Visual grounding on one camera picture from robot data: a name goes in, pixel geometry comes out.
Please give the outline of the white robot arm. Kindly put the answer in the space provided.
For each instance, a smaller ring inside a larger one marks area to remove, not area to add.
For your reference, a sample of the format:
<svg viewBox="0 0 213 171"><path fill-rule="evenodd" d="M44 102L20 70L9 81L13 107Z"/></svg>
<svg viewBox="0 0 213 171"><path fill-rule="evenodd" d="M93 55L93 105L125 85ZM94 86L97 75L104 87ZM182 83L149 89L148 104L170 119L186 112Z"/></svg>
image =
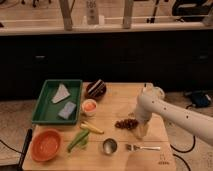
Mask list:
<svg viewBox="0 0 213 171"><path fill-rule="evenodd" d="M164 97L160 87L143 87L134 109L138 122L146 124L153 113L159 114L213 146L213 117L165 102Z"/></svg>

